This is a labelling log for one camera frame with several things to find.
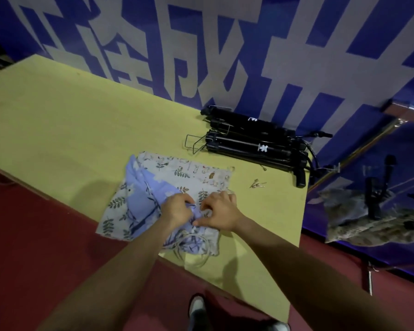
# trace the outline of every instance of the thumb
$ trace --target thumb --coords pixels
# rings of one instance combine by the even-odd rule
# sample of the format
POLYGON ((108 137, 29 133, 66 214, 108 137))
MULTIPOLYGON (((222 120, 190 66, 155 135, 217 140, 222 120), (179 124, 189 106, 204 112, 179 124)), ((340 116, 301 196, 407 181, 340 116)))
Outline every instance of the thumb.
POLYGON ((210 226, 210 217, 200 217, 193 222, 193 226, 210 226))

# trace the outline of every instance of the forearm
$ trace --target forearm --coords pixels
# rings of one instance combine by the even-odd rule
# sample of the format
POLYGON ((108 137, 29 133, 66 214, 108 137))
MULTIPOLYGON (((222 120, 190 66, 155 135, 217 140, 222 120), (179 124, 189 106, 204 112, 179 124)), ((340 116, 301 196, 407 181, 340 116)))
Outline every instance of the forearm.
POLYGON ((402 330, 361 288, 254 221, 236 233, 313 330, 402 330))
POLYGON ((74 290, 38 330, 121 330, 171 230, 158 220, 74 290))

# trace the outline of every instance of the person's right hand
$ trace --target person's right hand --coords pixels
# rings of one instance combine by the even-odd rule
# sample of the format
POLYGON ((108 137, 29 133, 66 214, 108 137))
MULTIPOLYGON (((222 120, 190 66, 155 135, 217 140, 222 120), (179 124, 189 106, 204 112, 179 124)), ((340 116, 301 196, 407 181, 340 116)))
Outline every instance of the person's right hand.
POLYGON ((211 209, 211 217, 198 218, 195 226, 208 226, 218 230, 235 231, 239 222, 246 217, 236 206, 236 195, 226 191, 211 193, 201 203, 201 210, 211 209))

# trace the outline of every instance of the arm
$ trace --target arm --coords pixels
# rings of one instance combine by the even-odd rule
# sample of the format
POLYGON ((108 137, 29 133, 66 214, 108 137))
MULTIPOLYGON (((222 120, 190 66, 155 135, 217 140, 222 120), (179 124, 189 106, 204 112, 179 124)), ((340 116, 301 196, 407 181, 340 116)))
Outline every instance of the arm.
POLYGON ((192 217, 185 202, 195 203, 188 194, 169 197, 160 219, 75 289, 37 330, 121 330, 167 237, 192 217))
POLYGON ((213 193, 202 208, 212 209, 213 215, 194 225, 239 235, 313 330, 403 330, 345 276, 245 217, 236 207, 236 195, 213 193))

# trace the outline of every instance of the yellow tabletop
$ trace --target yellow tabletop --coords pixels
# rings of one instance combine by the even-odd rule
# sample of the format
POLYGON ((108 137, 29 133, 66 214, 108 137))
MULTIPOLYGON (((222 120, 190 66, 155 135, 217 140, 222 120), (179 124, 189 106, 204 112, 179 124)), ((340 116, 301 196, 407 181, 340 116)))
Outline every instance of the yellow tabletop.
MULTIPOLYGON (((199 110, 34 55, 0 71, 0 169, 99 221, 132 154, 146 150, 234 166, 230 189, 244 214, 298 245, 306 189, 290 173, 184 149, 203 135, 199 110), (250 189, 254 179, 265 188, 250 189)), ((289 302, 236 235, 190 272, 281 321, 289 302)))

